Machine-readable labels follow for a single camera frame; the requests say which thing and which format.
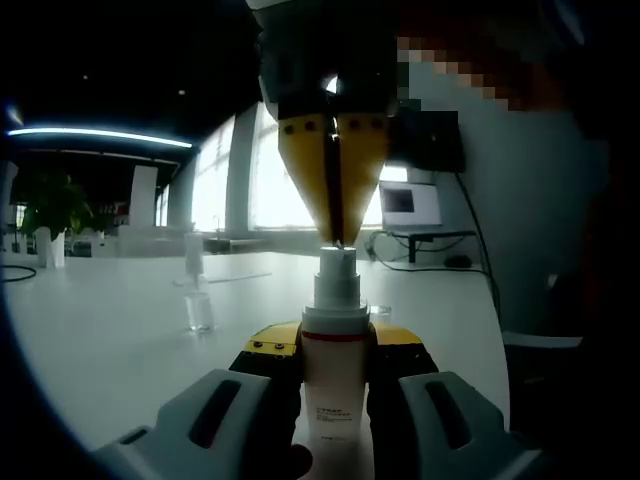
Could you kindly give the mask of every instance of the monitor screen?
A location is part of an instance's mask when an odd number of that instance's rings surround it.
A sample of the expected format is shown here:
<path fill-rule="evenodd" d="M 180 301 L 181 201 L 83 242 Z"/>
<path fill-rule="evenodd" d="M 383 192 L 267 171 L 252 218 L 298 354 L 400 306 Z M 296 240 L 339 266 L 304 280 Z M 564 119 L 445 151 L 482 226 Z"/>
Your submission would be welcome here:
<path fill-rule="evenodd" d="M 420 230 L 442 225 L 435 185 L 380 182 L 380 201 L 386 230 Z"/>

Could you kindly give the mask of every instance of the table surface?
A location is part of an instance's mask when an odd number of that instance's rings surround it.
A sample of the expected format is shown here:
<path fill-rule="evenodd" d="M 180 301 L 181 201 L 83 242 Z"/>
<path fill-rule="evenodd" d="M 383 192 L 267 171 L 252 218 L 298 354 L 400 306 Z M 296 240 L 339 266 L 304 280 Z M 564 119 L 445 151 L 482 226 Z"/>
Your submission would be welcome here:
<path fill-rule="evenodd" d="M 34 256 L 7 255 L 29 265 Z M 213 368 L 227 368 L 266 325 L 300 319 L 312 298 L 317 257 L 252 253 L 205 257 L 210 279 L 270 273 L 209 285 L 217 328 L 187 330 L 181 258 L 67 258 L 5 285 L 18 342 L 44 393 L 88 449 L 140 425 Z M 361 291 L 392 308 L 391 323 L 412 330 L 441 371 L 453 371 L 492 401 L 509 425 L 502 337 L 483 275 L 395 272 L 358 261 Z M 306 414 L 295 440 L 306 443 Z M 370 449 L 368 418 L 364 449 Z M 371 467 L 367 467 L 370 476 Z"/>

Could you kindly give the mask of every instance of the fluorescent light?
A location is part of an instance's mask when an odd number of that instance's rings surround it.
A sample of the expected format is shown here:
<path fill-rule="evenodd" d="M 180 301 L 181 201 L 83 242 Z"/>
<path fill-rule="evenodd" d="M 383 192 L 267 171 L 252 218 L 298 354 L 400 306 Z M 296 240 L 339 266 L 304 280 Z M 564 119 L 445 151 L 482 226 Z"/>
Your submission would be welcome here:
<path fill-rule="evenodd" d="M 173 145 L 174 147 L 191 148 L 190 143 L 178 142 L 176 140 L 167 140 L 165 138 L 148 137 L 146 135 L 136 135 L 134 133 L 110 132 L 108 130 L 90 130 L 87 128 L 22 128 L 20 130 L 11 130 L 7 135 L 30 135 L 36 133 L 65 133 L 74 135 L 100 135 L 103 137 L 129 138 L 131 140 L 142 140 L 144 142 L 164 143 L 165 145 Z"/>
<path fill-rule="evenodd" d="M 335 76 L 331 80 L 329 80 L 329 83 L 327 84 L 326 90 L 327 90 L 327 92 L 336 93 L 336 91 L 338 90 L 338 77 L 337 76 Z"/>

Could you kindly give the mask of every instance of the pixelated area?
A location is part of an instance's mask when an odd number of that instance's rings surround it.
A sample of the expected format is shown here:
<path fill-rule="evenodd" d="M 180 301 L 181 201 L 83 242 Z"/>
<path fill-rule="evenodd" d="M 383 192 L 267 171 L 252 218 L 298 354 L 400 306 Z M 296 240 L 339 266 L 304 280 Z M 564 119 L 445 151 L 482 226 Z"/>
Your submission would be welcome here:
<path fill-rule="evenodd" d="M 431 63 L 435 72 L 457 75 L 461 87 L 478 89 L 483 98 L 510 111 L 555 109 L 564 104 L 543 65 L 524 62 L 490 38 L 463 35 L 454 41 L 440 36 L 396 40 L 398 99 L 409 96 L 409 64 Z"/>

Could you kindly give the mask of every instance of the potted plant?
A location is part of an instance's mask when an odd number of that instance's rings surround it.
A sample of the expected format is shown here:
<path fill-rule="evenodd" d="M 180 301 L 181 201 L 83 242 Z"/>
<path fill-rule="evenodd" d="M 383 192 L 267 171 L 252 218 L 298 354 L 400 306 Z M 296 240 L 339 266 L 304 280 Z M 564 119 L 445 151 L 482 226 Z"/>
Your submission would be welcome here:
<path fill-rule="evenodd" d="M 39 171 L 27 183 L 22 231 L 34 235 L 42 267 L 64 266 L 64 233 L 80 233 L 92 218 L 84 192 L 62 171 Z"/>

